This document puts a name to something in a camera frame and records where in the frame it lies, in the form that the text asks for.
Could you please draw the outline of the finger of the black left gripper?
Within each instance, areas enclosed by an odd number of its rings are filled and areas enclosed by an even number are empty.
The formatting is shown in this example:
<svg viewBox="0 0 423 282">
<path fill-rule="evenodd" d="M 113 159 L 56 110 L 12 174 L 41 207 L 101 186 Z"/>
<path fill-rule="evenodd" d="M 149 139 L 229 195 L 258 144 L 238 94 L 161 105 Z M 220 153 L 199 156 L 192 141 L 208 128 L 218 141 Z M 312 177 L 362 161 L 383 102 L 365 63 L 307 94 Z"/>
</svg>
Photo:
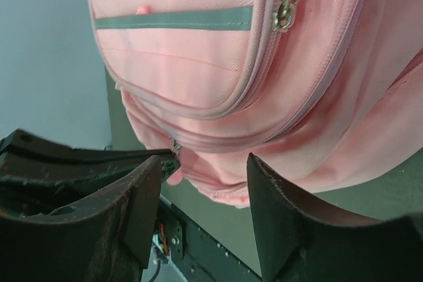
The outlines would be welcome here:
<svg viewBox="0 0 423 282">
<path fill-rule="evenodd" d="M 1 139 L 1 215 L 49 214 L 121 179 L 149 157 L 162 179 L 180 168 L 169 149 L 76 149 L 17 129 Z"/>
</svg>

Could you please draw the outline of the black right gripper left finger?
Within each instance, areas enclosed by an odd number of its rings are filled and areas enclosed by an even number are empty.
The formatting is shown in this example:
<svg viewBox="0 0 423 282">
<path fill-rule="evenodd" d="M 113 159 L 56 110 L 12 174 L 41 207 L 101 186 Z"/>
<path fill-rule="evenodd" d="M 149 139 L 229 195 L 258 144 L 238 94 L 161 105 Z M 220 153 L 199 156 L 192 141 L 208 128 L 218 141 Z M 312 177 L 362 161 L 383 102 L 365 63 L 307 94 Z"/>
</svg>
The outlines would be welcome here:
<svg viewBox="0 0 423 282">
<path fill-rule="evenodd" d="M 1 216 L 2 281 L 141 281 L 161 191 L 152 156 L 47 215 Z"/>
</svg>

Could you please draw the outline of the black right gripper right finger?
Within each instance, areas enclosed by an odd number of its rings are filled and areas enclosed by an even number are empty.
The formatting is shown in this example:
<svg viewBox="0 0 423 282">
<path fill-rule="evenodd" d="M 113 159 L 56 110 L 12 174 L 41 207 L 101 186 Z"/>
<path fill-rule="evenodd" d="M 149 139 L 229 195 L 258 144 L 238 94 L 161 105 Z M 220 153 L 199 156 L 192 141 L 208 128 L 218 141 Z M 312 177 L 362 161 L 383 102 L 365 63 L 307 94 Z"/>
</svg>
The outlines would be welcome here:
<svg viewBox="0 0 423 282">
<path fill-rule="evenodd" d="M 264 281 L 421 281 L 422 215 L 381 221 L 339 208 L 247 160 Z"/>
</svg>

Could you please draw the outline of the pink student backpack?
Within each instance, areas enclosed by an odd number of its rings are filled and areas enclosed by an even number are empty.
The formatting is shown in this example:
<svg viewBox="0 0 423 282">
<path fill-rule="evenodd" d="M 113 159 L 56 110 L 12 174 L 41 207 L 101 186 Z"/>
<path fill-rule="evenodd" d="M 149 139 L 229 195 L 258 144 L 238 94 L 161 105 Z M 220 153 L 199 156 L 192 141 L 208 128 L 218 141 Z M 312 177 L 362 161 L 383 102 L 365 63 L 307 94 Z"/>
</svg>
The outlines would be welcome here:
<svg viewBox="0 0 423 282">
<path fill-rule="evenodd" d="M 422 0 L 88 0 L 137 138 L 246 207 L 247 157 L 317 193 L 422 148 Z"/>
</svg>

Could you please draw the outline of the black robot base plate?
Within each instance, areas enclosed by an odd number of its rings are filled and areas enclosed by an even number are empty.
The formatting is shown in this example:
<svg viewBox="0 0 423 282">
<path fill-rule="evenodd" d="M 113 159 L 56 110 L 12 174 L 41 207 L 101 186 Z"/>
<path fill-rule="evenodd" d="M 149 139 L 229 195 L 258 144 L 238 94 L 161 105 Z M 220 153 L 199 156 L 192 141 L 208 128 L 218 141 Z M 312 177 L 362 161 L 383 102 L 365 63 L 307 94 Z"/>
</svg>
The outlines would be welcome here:
<svg viewBox="0 0 423 282">
<path fill-rule="evenodd" d="M 161 197 L 153 243 L 188 281 L 254 282 L 261 278 L 176 205 Z"/>
</svg>

